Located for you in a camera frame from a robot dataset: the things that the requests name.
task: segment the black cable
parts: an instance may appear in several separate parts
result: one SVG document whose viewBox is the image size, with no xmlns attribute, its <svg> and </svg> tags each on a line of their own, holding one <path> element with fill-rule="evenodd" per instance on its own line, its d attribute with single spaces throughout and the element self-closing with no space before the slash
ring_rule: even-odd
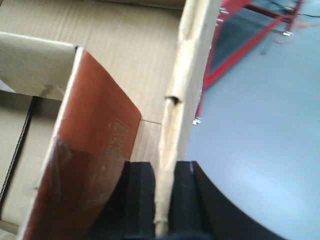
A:
<svg viewBox="0 0 320 240">
<path fill-rule="evenodd" d="M 298 15 L 308 16 L 308 17 L 311 17 L 311 18 L 320 18 L 320 16 L 317 16 L 317 15 L 309 15 L 309 14 L 305 14 L 305 13 L 298 13 Z"/>
</svg>

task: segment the cardboard panel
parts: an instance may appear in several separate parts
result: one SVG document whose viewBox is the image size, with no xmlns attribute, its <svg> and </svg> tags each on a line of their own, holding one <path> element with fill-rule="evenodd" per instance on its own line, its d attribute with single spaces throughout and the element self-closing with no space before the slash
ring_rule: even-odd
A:
<svg viewBox="0 0 320 240">
<path fill-rule="evenodd" d="M 21 156 L 5 198 L 1 219 L 21 225 L 40 177 L 61 101 L 38 98 Z"/>
<path fill-rule="evenodd" d="M 17 93 L 61 100 L 75 52 L 72 44 L 0 32 L 0 80 Z"/>
<path fill-rule="evenodd" d="M 0 90 L 0 188 L 14 155 L 32 97 Z"/>
<path fill-rule="evenodd" d="M 4 0 L 0 31 L 84 46 L 132 99 L 142 118 L 160 124 L 181 14 L 102 1 Z"/>
</svg>

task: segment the torn cardboard edge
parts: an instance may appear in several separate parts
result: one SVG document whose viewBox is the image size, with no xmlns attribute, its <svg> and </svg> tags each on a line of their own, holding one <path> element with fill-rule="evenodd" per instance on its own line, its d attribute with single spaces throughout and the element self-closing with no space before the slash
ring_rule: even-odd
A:
<svg viewBox="0 0 320 240">
<path fill-rule="evenodd" d="M 155 235 L 168 232 L 168 212 L 177 161 L 183 161 L 191 135 L 220 1 L 187 0 L 159 141 L 155 187 Z"/>
</svg>

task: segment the corrugated cardboard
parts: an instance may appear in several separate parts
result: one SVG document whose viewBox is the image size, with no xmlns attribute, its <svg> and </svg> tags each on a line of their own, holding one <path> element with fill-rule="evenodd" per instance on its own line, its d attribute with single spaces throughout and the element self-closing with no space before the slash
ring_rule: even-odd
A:
<svg viewBox="0 0 320 240">
<path fill-rule="evenodd" d="M 84 46 L 137 105 L 142 121 L 131 160 L 157 166 L 157 236 L 166 233 L 174 165 L 186 152 L 219 7 L 219 0 L 187 0 L 183 13 L 80 0 L 4 0 L 0 7 L 0 31 Z"/>
</svg>

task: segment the copper-colored sheet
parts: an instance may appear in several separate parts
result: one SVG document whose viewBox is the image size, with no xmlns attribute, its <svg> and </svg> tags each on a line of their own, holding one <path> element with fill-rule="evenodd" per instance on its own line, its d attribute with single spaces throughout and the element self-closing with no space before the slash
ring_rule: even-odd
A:
<svg viewBox="0 0 320 240">
<path fill-rule="evenodd" d="M 81 239 L 131 155 L 141 115 L 84 52 L 24 240 Z"/>
</svg>

